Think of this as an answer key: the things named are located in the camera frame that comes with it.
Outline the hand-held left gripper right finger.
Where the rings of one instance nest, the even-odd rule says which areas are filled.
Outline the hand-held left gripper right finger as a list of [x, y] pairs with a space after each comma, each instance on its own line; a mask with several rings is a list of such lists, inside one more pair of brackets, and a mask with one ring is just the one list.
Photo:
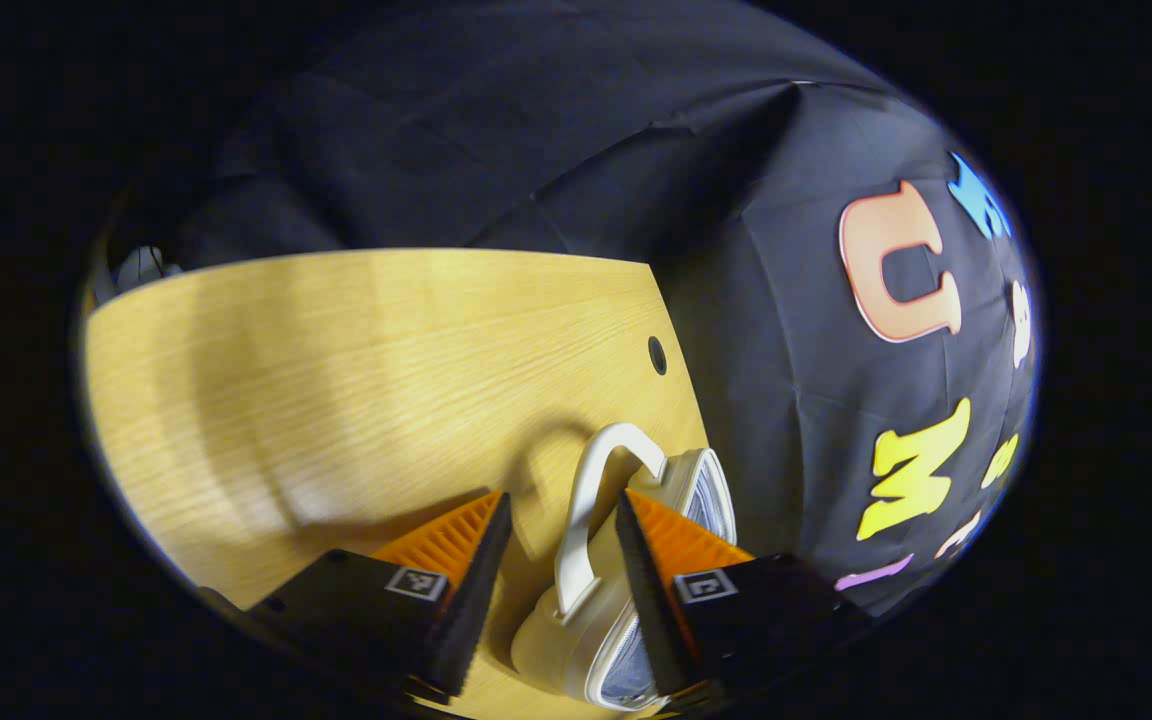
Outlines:
[[873, 629], [790, 553], [755, 558], [626, 488], [614, 521], [655, 687], [669, 706], [733, 706]]

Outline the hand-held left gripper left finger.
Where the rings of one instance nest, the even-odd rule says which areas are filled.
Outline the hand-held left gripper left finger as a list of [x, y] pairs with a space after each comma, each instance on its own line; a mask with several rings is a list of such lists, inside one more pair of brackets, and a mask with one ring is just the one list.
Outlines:
[[448, 702], [465, 688], [509, 538], [511, 497], [490, 492], [374, 552], [326, 551], [244, 617], [348, 684]]

